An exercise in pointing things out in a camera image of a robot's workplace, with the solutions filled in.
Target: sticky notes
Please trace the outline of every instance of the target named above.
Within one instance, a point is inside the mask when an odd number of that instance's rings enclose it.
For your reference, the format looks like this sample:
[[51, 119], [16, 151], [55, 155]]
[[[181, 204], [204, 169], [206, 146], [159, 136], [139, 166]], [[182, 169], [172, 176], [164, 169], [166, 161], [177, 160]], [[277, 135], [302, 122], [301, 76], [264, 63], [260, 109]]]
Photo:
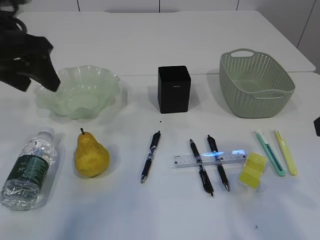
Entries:
[[238, 180], [253, 189], [257, 189], [260, 185], [260, 177], [265, 169], [266, 163], [267, 159], [264, 156], [251, 152], [244, 163], [242, 173]]

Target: woven basket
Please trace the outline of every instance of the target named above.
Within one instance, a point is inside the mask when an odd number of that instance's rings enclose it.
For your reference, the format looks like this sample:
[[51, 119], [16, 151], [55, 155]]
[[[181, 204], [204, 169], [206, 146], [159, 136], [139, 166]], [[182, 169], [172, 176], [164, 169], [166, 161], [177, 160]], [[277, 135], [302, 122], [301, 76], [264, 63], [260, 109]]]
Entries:
[[[236, 52], [252, 56], [232, 56]], [[270, 55], [242, 48], [220, 59], [220, 86], [231, 111], [241, 118], [270, 118], [278, 114], [295, 91], [287, 72]]]

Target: plastic bottle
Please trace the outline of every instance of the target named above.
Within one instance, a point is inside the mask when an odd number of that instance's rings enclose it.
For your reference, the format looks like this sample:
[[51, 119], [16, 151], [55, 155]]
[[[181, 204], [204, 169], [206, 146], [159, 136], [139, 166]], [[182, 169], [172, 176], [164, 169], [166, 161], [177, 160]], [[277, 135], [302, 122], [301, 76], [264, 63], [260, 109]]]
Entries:
[[54, 135], [52, 128], [43, 128], [24, 147], [1, 190], [2, 205], [14, 211], [26, 211], [36, 203], [56, 156]]

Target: white wall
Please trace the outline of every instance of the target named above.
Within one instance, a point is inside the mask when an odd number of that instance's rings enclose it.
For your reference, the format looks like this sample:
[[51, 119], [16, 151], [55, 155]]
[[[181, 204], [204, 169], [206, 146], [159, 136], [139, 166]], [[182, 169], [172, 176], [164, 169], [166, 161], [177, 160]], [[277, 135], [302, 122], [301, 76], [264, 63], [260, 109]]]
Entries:
[[159, 0], [78, 0], [81, 11], [158, 13]]
[[[3, 10], [11, 10], [11, 7], [3, 7]], [[78, 11], [77, 0], [32, 0], [20, 5], [21, 12], [68, 12]]]
[[239, 0], [238, 10], [257, 10], [294, 46], [298, 45], [315, 0]]
[[315, 2], [298, 49], [315, 65], [315, 72], [320, 74], [320, 0]]
[[236, 10], [238, 0], [160, 0], [160, 12]]

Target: table surface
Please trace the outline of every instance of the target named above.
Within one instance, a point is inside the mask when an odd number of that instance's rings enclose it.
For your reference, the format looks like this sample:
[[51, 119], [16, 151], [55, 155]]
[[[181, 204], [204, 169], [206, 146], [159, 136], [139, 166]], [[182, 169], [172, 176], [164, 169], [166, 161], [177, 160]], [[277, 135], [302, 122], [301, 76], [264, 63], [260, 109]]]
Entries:
[[94, 65], [138, 76], [186, 65], [190, 74], [216, 73], [220, 56], [241, 48], [270, 54], [287, 72], [316, 69], [257, 11], [24, 12], [19, 18], [30, 34], [53, 44], [56, 70]]
[[[42, 126], [55, 129], [59, 158], [52, 165], [36, 209], [12, 212], [0, 207], [2, 240], [317, 240], [320, 219], [320, 162], [313, 121], [320, 116], [320, 76], [290, 73], [296, 90], [275, 117], [244, 119], [229, 110], [219, 75], [192, 75], [189, 111], [161, 114], [157, 76], [124, 76], [117, 102], [93, 120], [57, 117], [35, 104], [35, 85], [27, 93], [0, 83], [0, 183], [4, 183], [26, 142]], [[76, 175], [73, 161], [80, 128], [94, 134], [110, 152], [111, 164], [94, 179]], [[237, 183], [240, 164], [225, 165], [227, 192], [213, 166], [207, 166], [215, 198], [203, 190], [196, 168], [172, 169], [169, 159], [190, 154], [192, 138], [208, 152], [212, 135], [220, 151], [245, 149], [264, 154], [253, 131], [262, 129], [280, 161], [271, 131], [281, 129], [298, 169], [279, 177], [267, 168], [265, 189]], [[161, 139], [149, 178], [140, 176], [152, 135]]]

